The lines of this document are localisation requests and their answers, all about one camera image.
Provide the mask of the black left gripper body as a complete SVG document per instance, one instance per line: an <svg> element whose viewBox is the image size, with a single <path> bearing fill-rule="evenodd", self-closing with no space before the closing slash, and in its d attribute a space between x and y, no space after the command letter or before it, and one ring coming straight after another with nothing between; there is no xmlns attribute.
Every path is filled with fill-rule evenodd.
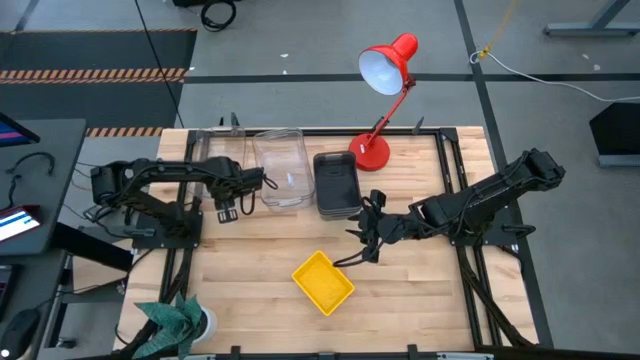
<svg viewBox="0 0 640 360"><path fill-rule="evenodd" d="M240 165L229 157L220 158L222 179L216 182L217 189L214 194L214 205L217 218L220 223L229 223L238 219L235 207L234 194L236 185L240 179Z"/></svg>

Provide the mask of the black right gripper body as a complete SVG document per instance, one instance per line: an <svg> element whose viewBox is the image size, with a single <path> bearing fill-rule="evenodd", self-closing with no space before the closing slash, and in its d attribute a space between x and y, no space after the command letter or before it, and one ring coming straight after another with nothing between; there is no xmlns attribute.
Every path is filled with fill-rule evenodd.
<svg viewBox="0 0 640 360"><path fill-rule="evenodd" d="M364 262L377 263L380 257L380 249L385 243L388 243L387 238L392 232L391 218L382 212L384 201L376 202L369 197L363 197L361 202L361 210L366 209L371 213L369 225L359 226L360 230L369 231L371 236L371 243L368 246L364 245L362 260Z"/></svg>

